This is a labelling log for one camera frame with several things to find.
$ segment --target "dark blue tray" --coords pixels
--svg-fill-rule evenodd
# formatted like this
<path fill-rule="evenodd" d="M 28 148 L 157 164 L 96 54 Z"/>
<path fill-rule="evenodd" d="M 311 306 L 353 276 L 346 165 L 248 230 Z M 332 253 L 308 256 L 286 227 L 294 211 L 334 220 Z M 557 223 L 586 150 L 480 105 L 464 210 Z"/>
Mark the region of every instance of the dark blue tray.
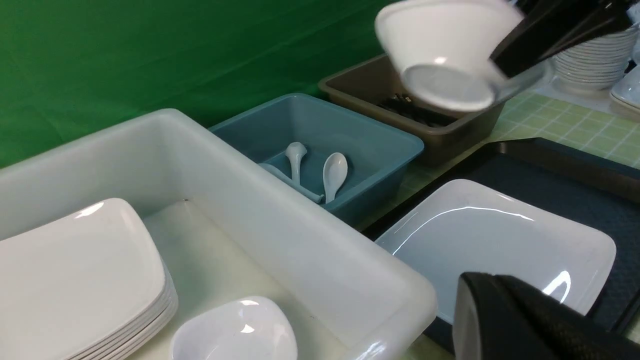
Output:
<path fill-rule="evenodd" d="M 587 317 L 622 333 L 640 307 L 640 170 L 542 138 L 489 143 L 363 233 L 377 239 L 436 189 L 469 179 L 608 234 L 616 260 Z M 437 318 L 430 338 L 453 351 L 451 326 Z"/>

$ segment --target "white plastic container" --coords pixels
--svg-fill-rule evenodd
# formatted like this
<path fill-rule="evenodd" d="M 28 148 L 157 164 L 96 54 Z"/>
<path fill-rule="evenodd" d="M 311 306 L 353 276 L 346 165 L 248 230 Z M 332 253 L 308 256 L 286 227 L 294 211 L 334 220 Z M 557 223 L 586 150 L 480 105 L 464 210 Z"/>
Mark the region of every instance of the white plastic container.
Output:
<path fill-rule="evenodd" d="M 185 321 L 248 295 L 283 309 L 304 360 L 395 359 L 435 317 L 423 276 L 176 110 L 2 169 L 0 194 L 0 239 L 111 197 L 144 219 L 180 308 L 130 359 L 166 358 Z"/>

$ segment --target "stack of white plates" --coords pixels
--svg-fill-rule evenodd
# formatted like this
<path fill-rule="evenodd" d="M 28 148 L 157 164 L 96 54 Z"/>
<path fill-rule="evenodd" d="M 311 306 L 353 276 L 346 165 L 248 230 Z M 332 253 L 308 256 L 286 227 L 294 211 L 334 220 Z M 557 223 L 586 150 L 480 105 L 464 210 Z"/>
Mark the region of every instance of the stack of white plates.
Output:
<path fill-rule="evenodd" d="M 637 36 L 638 27 L 634 25 L 556 55 L 556 74 L 562 85 L 578 92 L 613 86 L 625 75 Z"/>
<path fill-rule="evenodd" d="M 0 359 L 124 359 L 177 305 L 154 242 L 124 200 L 0 241 Z"/>

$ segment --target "green backdrop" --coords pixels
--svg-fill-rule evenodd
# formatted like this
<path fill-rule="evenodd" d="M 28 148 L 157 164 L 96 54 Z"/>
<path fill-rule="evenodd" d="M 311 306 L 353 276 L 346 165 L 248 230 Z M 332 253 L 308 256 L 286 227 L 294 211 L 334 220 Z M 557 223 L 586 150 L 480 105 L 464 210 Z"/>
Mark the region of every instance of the green backdrop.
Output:
<path fill-rule="evenodd" d="M 390 0 L 0 2 L 0 167 L 161 108 L 203 126 L 381 52 Z"/>

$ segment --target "white dish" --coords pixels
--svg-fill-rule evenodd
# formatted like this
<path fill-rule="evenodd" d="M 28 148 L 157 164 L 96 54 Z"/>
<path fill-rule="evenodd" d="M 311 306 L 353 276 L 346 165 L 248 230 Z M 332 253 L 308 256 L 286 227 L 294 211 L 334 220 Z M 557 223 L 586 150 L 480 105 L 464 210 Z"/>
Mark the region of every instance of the white dish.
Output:
<path fill-rule="evenodd" d="M 617 82 L 622 79 L 625 75 L 624 70 L 618 70 L 616 72 L 601 74 L 594 72 L 592 74 L 584 73 L 584 72 L 575 72 L 571 70 L 565 70 L 564 68 L 558 67 L 556 68 L 556 72 L 567 79 L 575 80 L 575 81 L 583 81 L 587 83 L 603 83 L 606 81 Z"/>
<path fill-rule="evenodd" d="M 466 271 L 514 275 L 586 314 L 616 256 L 606 234 L 468 180 L 443 185 L 376 244 L 433 283 L 449 323 Z"/>
<path fill-rule="evenodd" d="M 565 70 L 580 73 L 581 75 L 593 75 L 593 74 L 610 74 L 612 72 L 624 71 L 627 66 L 627 61 L 621 61 L 619 63 L 599 64 L 599 65 L 583 65 L 575 62 L 566 61 L 562 58 L 554 58 L 556 70 Z"/>
<path fill-rule="evenodd" d="M 558 74 L 558 80 L 560 84 L 564 87 L 571 88 L 574 90 L 580 90 L 583 92 L 593 92 L 597 90 L 602 90 L 604 88 L 609 88 L 618 81 L 616 79 L 613 79 L 611 81 L 603 81 L 603 82 L 577 81 L 577 80 L 564 77 L 562 76 L 562 74 Z"/>
<path fill-rule="evenodd" d="M 585 66 L 590 66 L 590 65 L 606 66 L 607 64 L 612 64 L 612 63 L 618 64 L 618 63 L 628 62 L 628 59 L 629 59 L 627 55 L 623 55 L 618 58 L 611 58 L 606 56 L 597 58 L 597 57 L 589 57 L 585 55 L 576 55 L 576 54 L 568 53 L 568 51 L 559 53 L 558 55 L 556 55 L 556 58 L 560 58 L 568 63 L 575 63 L 576 65 L 585 65 Z"/>
<path fill-rule="evenodd" d="M 631 70 L 619 83 L 613 86 L 611 95 L 632 107 L 640 107 L 640 67 Z"/>
<path fill-rule="evenodd" d="M 586 49 L 569 49 L 565 50 L 566 54 L 573 56 L 574 58 L 589 59 L 589 60 L 609 60 L 609 61 L 623 61 L 631 57 L 633 48 L 625 51 L 592 51 Z"/>
<path fill-rule="evenodd" d="M 173 336 L 170 360 L 296 360 L 298 346 L 282 310 L 247 297 L 186 322 Z"/>
<path fill-rule="evenodd" d="M 0 358 L 73 357 L 147 311 L 164 282 L 153 240 L 122 199 L 0 241 Z"/>
<path fill-rule="evenodd" d="M 118 348 L 130 342 L 139 332 L 149 328 L 160 314 L 173 306 L 173 303 L 177 303 L 178 296 L 175 292 L 173 279 L 166 267 L 164 267 L 164 273 L 166 282 L 163 293 L 160 299 L 143 316 L 130 323 L 127 327 L 122 328 L 117 333 L 117 336 L 110 337 L 110 339 L 105 340 L 98 347 L 83 352 L 73 360 L 102 359 L 102 357 L 115 352 Z"/>
<path fill-rule="evenodd" d="M 176 301 L 171 301 L 169 306 L 164 310 L 154 321 L 149 324 L 142 331 L 137 333 L 133 338 L 131 338 L 127 343 L 118 347 L 113 352 L 109 353 L 108 356 L 101 358 L 100 360 L 121 360 L 129 355 L 131 355 L 134 351 L 141 348 L 144 344 L 146 344 L 149 340 L 151 340 L 160 330 L 162 330 L 168 323 L 171 321 L 175 313 L 178 311 L 178 301 L 177 294 L 173 294 L 173 297 L 176 298 Z"/>

